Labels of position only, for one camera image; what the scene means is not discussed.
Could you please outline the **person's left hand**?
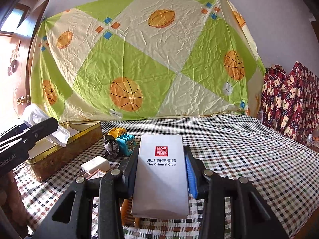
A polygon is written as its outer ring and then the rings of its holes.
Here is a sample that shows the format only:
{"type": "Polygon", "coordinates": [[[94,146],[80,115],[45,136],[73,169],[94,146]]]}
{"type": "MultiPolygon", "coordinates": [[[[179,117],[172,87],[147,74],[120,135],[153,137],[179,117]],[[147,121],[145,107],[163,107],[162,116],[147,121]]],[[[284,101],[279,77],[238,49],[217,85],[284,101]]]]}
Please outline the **person's left hand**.
{"type": "Polygon", "coordinates": [[[12,170],[1,177],[1,208],[17,234],[25,238],[28,235],[27,210],[12,170]]]}

